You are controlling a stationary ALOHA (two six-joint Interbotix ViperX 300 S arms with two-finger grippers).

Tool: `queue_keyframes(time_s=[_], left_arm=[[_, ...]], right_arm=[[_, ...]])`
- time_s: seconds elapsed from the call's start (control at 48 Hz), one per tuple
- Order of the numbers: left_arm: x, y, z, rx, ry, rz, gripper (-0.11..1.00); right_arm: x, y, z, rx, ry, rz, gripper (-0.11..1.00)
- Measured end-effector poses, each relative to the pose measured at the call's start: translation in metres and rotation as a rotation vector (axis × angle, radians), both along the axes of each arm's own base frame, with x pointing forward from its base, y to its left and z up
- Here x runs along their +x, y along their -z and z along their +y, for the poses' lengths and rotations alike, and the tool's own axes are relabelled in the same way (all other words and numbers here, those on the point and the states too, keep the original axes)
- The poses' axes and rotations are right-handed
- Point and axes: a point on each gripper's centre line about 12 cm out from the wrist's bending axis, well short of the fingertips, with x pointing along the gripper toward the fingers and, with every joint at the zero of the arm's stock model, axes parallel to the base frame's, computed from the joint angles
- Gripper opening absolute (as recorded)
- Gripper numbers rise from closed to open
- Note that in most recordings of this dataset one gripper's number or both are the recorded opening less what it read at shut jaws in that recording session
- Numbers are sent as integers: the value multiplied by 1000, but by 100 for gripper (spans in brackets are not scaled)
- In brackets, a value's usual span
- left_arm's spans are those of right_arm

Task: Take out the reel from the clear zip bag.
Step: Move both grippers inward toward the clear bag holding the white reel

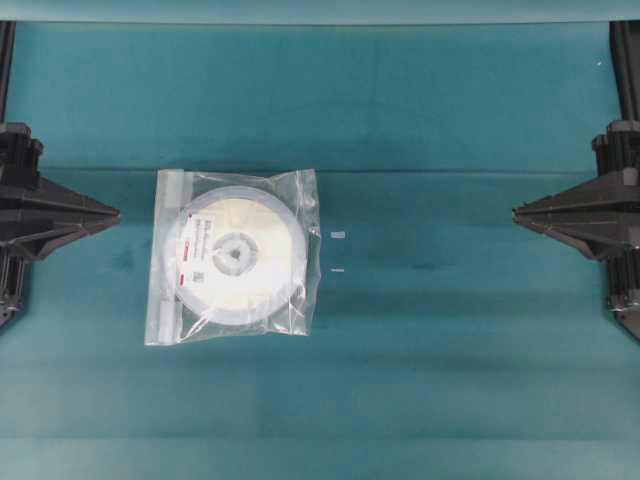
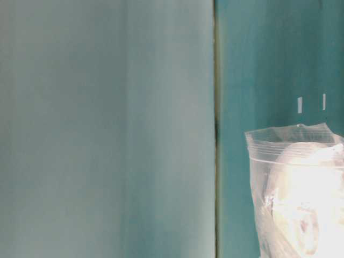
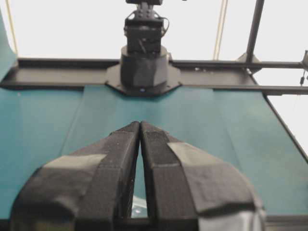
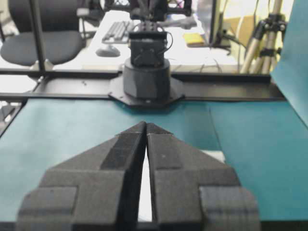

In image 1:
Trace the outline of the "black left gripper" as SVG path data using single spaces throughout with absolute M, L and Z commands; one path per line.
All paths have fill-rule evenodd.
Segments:
M 120 221 L 120 212 L 40 175 L 1 174 L 1 256 L 43 260 Z

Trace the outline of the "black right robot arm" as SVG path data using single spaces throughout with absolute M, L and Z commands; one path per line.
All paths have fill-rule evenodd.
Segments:
M 615 121 L 596 136 L 597 176 L 513 210 L 513 221 L 602 261 L 608 309 L 626 327 L 639 320 L 639 123 Z

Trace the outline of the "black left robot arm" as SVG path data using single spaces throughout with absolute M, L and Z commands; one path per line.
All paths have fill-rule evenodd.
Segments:
M 1 324 L 21 310 L 27 266 L 104 231 L 120 212 L 43 177 L 42 143 L 24 123 L 1 125 Z

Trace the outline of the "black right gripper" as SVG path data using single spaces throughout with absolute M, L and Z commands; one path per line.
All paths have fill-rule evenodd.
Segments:
M 602 261 L 639 248 L 639 170 L 626 167 L 515 208 L 513 222 Z

